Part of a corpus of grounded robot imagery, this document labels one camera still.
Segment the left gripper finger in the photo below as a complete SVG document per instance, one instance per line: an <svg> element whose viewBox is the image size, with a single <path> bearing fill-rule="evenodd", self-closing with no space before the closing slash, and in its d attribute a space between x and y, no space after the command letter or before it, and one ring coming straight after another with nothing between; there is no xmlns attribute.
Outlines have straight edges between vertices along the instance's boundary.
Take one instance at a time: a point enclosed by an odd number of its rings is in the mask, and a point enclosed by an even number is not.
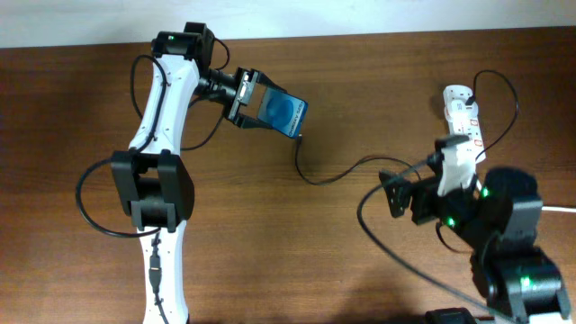
<svg viewBox="0 0 576 324"><path fill-rule="evenodd" d="M241 129L266 129L271 130L273 127L264 121L260 121L259 119L255 119L250 116L246 116L245 114L241 114L237 118L237 126Z"/></svg>
<svg viewBox="0 0 576 324"><path fill-rule="evenodd" d="M287 91L282 88L281 86L279 86L278 84L276 84L274 81L272 81L264 72L259 71L258 72L258 76L256 77L256 82L262 86L268 87L268 88L273 88L277 91L280 91L282 93L287 93Z"/></svg>

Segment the blue Galaxy smartphone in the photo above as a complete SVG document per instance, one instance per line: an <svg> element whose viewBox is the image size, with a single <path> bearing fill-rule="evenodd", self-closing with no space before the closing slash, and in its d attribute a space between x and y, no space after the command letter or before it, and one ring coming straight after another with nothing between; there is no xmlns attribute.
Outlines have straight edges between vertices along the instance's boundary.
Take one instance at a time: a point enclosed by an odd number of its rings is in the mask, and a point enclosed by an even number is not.
<svg viewBox="0 0 576 324"><path fill-rule="evenodd" d="M300 133L307 109L308 103L304 100L268 87L257 118L273 130L295 139Z"/></svg>

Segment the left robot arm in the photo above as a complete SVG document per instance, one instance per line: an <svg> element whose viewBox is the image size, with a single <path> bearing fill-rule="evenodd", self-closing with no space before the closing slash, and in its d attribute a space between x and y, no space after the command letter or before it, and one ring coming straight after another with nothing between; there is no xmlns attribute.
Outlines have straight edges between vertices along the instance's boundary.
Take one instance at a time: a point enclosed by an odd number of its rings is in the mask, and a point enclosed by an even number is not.
<svg viewBox="0 0 576 324"><path fill-rule="evenodd" d="M204 99L221 104L222 117L243 129L267 123L240 112L256 86L284 91L261 71L233 75L211 66L216 38L208 26L189 22L162 31L151 42L153 81L139 130L125 151L112 154L112 176L121 206L139 239L146 279L146 323L187 323L183 243L194 209L194 182L181 159L189 108Z"/></svg>

